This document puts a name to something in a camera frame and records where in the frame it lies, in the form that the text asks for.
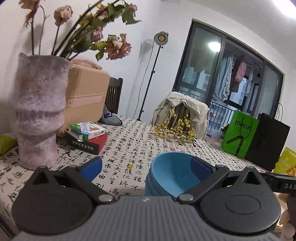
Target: window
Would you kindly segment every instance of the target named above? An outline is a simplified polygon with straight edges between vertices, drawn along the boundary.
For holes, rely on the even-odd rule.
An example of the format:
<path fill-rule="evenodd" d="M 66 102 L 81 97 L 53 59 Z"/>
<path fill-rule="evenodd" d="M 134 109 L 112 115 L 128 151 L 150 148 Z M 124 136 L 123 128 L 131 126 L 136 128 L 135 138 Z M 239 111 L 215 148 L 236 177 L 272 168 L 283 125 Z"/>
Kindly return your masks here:
<path fill-rule="evenodd" d="M 232 62 L 225 61 L 229 56 L 232 56 Z M 235 90 L 230 88 L 229 91 L 228 87 L 227 92 L 222 89 L 227 86 L 228 80 L 226 75 L 221 78 L 221 73 L 225 74 L 222 70 L 229 70 L 231 63 L 233 69 L 233 63 L 241 57 L 247 66 L 245 76 Z M 274 117 L 274 107 L 279 104 L 283 77 L 277 68 L 245 44 L 205 24 L 193 21 L 173 91 L 208 105 L 209 134 L 211 130 L 220 130 L 223 125 L 229 123 L 235 110 L 255 118 L 260 113 Z M 218 88 L 223 92 L 221 98 L 216 95 Z"/>

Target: table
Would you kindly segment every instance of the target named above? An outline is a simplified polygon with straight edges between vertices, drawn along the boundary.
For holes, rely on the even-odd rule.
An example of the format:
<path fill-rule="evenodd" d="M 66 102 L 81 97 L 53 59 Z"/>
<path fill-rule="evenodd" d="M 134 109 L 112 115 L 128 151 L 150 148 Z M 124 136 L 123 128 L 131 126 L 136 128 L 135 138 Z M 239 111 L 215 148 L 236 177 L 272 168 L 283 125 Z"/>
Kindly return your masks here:
<path fill-rule="evenodd" d="M 152 126 L 147 123 L 119 116 L 122 126 L 105 127 L 108 140 L 100 156 L 103 160 L 102 172 L 93 183 L 116 198 L 119 195 L 144 195 L 145 178 L 153 158 L 165 151 L 181 151 L 196 155 L 212 165 L 223 164 L 230 170 L 243 170 L 254 166 L 260 172 L 266 170 L 249 161 L 225 153 L 219 146 L 197 140 L 196 145 L 180 145 L 171 139 L 162 139 L 151 134 Z M 51 170 L 61 170 L 67 165 L 82 165 L 95 155 L 77 150 L 57 139 L 58 154 Z M 14 147 L 0 156 L 0 215 L 13 223 L 11 207 L 18 193 L 33 171 L 19 165 L 18 148 Z"/>

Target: lamp stand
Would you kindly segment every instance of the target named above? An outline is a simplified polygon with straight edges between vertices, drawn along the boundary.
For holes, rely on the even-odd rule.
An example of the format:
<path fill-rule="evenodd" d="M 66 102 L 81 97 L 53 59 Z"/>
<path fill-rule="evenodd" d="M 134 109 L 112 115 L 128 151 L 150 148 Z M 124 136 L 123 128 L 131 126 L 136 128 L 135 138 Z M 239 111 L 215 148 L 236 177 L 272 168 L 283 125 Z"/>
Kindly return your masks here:
<path fill-rule="evenodd" d="M 146 93 L 145 93 L 144 100 L 143 100 L 143 103 L 142 103 L 142 107 L 141 107 L 141 110 L 140 110 L 140 113 L 139 113 L 139 117 L 137 118 L 138 121 L 141 121 L 140 118 L 141 118 L 142 113 L 144 112 L 143 111 L 144 103 L 145 103 L 145 100 L 146 100 L 146 97 L 147 97 L 147 93 L 148 93 L 148 89 L 149 89 L 150 82 L 151 82 L 151 79 L 152 79 L 152 75 L 155 73 L 154 68 L 155 68 L 156 61 L 157 61 L 157 58 L 158 58 L 158 54 L 159 54 L 159 51 L 160 51 L 161 48 L 163 48 L 163 46 L 158 47 L 157 55 L 156 55 L 156 58 L 155 58 L 155 62 L 154 62 L 152 71 L 151 71 L 151 75 L 150 75 L 150 79 L 149 79 L 149 82 L 148 82 L 148 85 L 147 85 L 147 89 L 146 89 Z"/>

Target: ceiling light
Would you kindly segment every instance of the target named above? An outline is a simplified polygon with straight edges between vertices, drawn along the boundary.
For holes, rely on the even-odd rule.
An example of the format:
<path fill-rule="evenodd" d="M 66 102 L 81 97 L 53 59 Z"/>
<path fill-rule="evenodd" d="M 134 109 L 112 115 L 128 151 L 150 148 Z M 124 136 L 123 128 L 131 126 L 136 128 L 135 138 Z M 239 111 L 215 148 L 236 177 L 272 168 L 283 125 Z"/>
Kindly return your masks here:
<path fill-rule="evenodd" d="M 221 44 L 219 44 L 218 42 L 211 42 L 209 43 L 209 47 L 214 52 L 220 52 Z"/>
<path fill-rule="evenodd" d="M 274 4 L 288 17 L 296 18 L 296 7 L 289 0 L 272 0 Z"/>

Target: black shopping bag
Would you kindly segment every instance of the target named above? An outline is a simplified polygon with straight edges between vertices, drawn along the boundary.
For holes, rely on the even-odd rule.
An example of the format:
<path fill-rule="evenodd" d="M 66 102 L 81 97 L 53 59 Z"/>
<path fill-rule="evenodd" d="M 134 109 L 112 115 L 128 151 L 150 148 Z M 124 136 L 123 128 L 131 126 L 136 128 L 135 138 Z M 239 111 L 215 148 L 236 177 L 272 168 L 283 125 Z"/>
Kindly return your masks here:
<path fill-rule="evenodd" d="M 272 171 L 284 148 L 290 127 L 262 113 L 245 159 Z"/>

